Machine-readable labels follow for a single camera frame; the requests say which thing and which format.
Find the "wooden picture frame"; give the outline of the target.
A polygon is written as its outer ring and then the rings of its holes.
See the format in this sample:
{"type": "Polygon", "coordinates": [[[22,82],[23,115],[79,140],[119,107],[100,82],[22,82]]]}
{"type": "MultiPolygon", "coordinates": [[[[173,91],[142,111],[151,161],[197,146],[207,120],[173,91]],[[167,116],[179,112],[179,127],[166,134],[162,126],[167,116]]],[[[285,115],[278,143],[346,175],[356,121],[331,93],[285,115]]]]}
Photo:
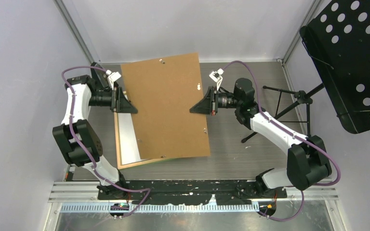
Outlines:
{"type": "Polygon", "coordinates": [[[121,151],[120,151],[120,142],[119,142],[119,124],[118,124],[118,113],[114,113],[114,127],[115,127],[115,137],[116,137],[116,157],[117,157],[117,168],[118,169],[125,169],[125,168],[131,168],[131,167],[138,167],[146,164],[153,164],[163,161],[169,161],[172,160],[168,158],[160,158],[160,159],[142,159],[141,161],[133,163],[133,164],[122,164],[122,157],[121,157],[121,151]]]}

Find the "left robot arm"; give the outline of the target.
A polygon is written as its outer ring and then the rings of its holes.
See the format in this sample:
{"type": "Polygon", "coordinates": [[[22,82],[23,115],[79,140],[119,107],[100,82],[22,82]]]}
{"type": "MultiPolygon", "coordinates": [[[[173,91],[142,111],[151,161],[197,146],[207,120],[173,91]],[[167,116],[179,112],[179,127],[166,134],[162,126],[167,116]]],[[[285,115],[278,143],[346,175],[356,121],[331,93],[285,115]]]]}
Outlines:
{"type": "Polygon", "coordinates": [[[111,90],[100,87],[89,75],[69,78],[66,114],[52,134],[63,158],[70,165],[90,171],[98,180],[98,189],[106,195],[123,199],[130,189],[121,172],[103,155],[102,143],[88,121],[93,106],[109,107],[113,113],[136,114],[138,110],[115,84],[111,90]]]}

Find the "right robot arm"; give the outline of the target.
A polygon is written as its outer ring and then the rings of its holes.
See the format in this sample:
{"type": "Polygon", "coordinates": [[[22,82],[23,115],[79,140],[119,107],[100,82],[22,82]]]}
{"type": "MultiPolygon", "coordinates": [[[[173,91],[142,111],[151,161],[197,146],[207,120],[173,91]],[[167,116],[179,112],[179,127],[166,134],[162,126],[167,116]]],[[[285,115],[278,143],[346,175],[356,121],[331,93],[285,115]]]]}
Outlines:
{"type": "Polygon", "coordinates": [[[277,121],[255,98],[253,83],[246,78],[235,82],[233,92],[208,88],[204,98],[190,108],[190,113],[214,115],[219,108],[235,110],[237,121],[246,128],[263,135],[287,156],[287,166],[270,169],[255,178],[254,192],[269,197],[275,188],[291,186],[304,191],[318,184],[332,173],[330,160],[326,157],[323,140],[297,133],[277,121]]]}

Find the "brown backing board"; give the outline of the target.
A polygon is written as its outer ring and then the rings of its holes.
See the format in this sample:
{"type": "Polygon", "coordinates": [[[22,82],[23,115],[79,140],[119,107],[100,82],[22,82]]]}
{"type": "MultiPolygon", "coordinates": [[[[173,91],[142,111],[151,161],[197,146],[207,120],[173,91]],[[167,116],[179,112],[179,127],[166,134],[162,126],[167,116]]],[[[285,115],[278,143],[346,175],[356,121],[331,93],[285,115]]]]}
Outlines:
{"type": "Polygon", "coordinates": [[[210,156],[205,115],[189,109],[204,96],[197,53],[121,65],[138,149],[143,159],[210,156]]]}

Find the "photo with white borders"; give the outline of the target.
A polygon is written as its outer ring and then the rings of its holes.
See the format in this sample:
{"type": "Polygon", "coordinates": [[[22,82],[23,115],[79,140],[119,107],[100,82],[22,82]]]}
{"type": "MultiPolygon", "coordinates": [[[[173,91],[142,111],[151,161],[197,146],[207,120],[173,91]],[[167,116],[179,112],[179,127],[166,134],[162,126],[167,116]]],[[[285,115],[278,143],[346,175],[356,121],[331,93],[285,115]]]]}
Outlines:
{"type": "Polygon", "coordinates": [[[118,124],[122,164],[127,165],[141,161],[132,122],[132,115],[118,113],[118,124]]]}

